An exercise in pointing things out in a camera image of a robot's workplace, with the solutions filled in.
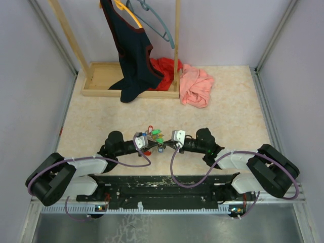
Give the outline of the pink cloth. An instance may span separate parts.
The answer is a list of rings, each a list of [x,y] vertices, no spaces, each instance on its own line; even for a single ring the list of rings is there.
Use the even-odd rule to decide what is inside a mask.
[[[196,108],[207,107],[214,81],[214,77],[204,69],[183,64],[180,76],[180,102]]]

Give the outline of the green key tag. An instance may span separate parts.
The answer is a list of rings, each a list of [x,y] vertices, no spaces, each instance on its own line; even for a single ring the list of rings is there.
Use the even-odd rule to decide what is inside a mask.
[[[159,130],[159,129],[156,129],[156,130],[152,130],[151,131],[151,134],[152,135],[157,135],[157,134],[160,134],[161,133],[161,130]]]
[[[157,141],[158,143],[161,143],[161,144],[163,144],[163,142],[164,142],[164,139],[163,139],[163,138],[157,138],[157,139],[156,139],[156,141]]]

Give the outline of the blue grey hanger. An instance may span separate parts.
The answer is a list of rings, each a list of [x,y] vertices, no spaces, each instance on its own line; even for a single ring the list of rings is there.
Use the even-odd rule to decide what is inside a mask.
[[[142,23],[147,25],[160,38],[168,42],[171,49],[175,49],[173,36],[155,9],[146,1],[126,1],[126,7],[137,17]]]

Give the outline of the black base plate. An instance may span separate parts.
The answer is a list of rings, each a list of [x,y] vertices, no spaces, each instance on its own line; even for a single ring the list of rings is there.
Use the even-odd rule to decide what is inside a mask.
[[[256,197],[250,192],[237,192],[231,183],[237,175],[211,175],[200,185],[200,176],[178,176],[184,184],[176,184],[171,176],[98,176],[99,186],[92,195],[79,195],[78,202],[105,201],[112,210],[136,209],[141,203],[145,210],[217,209],[229,201],[249,202]]]

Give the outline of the yellow hanger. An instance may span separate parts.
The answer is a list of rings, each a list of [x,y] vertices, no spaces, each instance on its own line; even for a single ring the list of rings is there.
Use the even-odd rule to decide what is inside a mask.
[[[142,28],[142,25],[136,16],[120,0],[114,0],[114,3],[119,10],[127,12],[127,14],[134,20],[139,28]]]

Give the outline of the red key tag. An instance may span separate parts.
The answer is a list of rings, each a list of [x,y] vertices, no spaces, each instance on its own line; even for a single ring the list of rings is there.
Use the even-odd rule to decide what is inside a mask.
[[[148,132],[150,133],[150,132],[152,132],[153,131],[153,126],[152,125],[149,125],[148,126]]]

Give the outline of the navy blue tank top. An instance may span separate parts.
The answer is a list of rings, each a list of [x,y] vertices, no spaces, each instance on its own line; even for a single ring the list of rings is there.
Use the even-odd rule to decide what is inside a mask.
[[[122,103],[129,103],[148,89],[156,89],[164,75],[150,61],[153,46],[143,28],[134,28],[113,7],[112,1],[101,1],[102,9],[118,51],[124,78],[110,90],[120,90]]]

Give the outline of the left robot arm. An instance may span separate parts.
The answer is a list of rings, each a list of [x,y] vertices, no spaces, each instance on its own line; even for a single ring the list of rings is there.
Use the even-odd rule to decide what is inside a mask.
[[[88,195],[99,201],[105,196],[105,188],[93,176],[122,165],[117,159],[119,156],[136,153],[148,159],[145,152],[162,145],[162,141],[150,139],[148,133],[136,133],[132,140],[125,141],[120,131],[113,131],[94,156],[64,158],[57,152],[50,154],[27,178],[25,185],[28,193],[44,206],[51,206],[65,196]]]

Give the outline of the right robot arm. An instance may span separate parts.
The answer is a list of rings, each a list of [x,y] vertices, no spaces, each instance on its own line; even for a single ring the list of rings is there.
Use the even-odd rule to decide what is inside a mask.
[[[175,153],[193,152],[203,154],[203,161],[212,169],[243,170],[226,187],[231,200],[238,200],[246,192],[266,191],[273,197],[294,200],[299,195],[296,179],[299,169],[270,144],[263,144],[254,151],[229,150],[216,143],[208,128],[199,129],[192,138],[183,130],[174,130],[171,139],[164,142]],[[295,194],[287,197],[291,186]]]

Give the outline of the wooden clothes rack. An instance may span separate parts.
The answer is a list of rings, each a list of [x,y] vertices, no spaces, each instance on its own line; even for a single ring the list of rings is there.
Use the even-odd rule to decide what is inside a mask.
[[[65,17],[65,14],[58,1],[48,1],[55,14],[61,28],[73,50],[82,70],[85,80],[81,93],[91,97],[120,97],[120,90],[110,90],[109,87],[116,81],[122,79],[122,69],[118,62],[92,62],[88,63],[79,47],[76,37]],[[178,69],[179,60],[179,31],[180,31],[180,11],[181,2],[175,1],[175,41],[172,42],[171,34],[166,30],[166,35],[170,44],[174,45],[174,80],[167,91],[145,91],[139,95],[140,98],[150,99],[178,99],[180,90],[180,71]]]

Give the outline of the red cloth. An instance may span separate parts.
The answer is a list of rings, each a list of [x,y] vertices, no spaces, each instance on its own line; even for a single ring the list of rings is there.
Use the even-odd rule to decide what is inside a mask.
[[[153,67],[164,75],[156,89],[148,89],[149,91],[168,91],[174,80],[174,59],[161,57],[150,58],[150,62]]]

